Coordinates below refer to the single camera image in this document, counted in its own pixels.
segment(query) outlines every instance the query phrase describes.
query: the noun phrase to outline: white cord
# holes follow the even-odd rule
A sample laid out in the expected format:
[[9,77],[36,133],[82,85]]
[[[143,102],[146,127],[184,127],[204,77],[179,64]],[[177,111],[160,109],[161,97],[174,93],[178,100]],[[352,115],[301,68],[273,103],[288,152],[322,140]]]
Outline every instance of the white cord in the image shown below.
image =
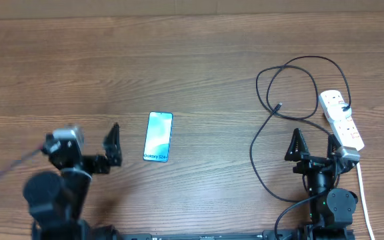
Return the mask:
[[361,174],[361,166],[359,165],[359,163],[357,164],[357,172],[358,172],[359,192],[361,193],[361,201],[363,203],[363,209],[364,209],[365,223],[367,224],[368,233],[370,234],[370,239],[375,240],[373,230],[370,225],[370,218],[368,218],[367,204],[365,203],[365,195],[364,195],[363,176]]

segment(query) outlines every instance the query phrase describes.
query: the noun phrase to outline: blue phone screen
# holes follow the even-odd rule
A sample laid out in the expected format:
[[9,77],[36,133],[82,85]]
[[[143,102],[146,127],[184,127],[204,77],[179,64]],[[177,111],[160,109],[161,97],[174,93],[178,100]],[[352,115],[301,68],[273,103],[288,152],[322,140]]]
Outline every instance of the blue phone screen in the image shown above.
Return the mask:
[[143,153],[144,160],[168,161],[172,123],[172,113],[151,112],[149,114],[145,151]]

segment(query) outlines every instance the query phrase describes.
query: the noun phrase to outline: wooden table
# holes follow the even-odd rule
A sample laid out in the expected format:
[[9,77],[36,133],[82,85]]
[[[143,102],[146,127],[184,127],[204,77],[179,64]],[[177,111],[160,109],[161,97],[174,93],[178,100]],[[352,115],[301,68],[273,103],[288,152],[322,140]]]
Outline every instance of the wooden table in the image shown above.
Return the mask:
[[[369,216],[376,238],[384,239],[384,13],[0,21],[0,169],[68,123],[83,127],[87,153],[102,153],[104,135],[119,122],[123,166],[94,178],[83,212],[91,225],[153,235],[272,229],[290,204],[270,196],[250,165],[250,142],[268,116],[255,76],[300,55],[333,59],[349,80],[365,142]],[[347,96],[330,63],[296,65],[313,74],[320,92]],[[262,76],[263,92],[273,73]],[[294,70],[282,72],[269,100],[298,116],[315,104],[310,79]],[[142,160],[150,111],[175,116],[168,163]],[[329,128],[321,108],[311,120]],[[283,160],[296,127],[312,154],[324,156],[322,131],[272,118],[254,158],[272,191],[302,199],[301,176]],[[0,182],[0,239],[29,239],[23,184],[49,169],[39,156]],[[359,193],[356,170],[342,175],[340,187]],[[306,207],[289,213],[280,228],[307,214]],[[358,239],[369,238],[360,203],[351,228]]]

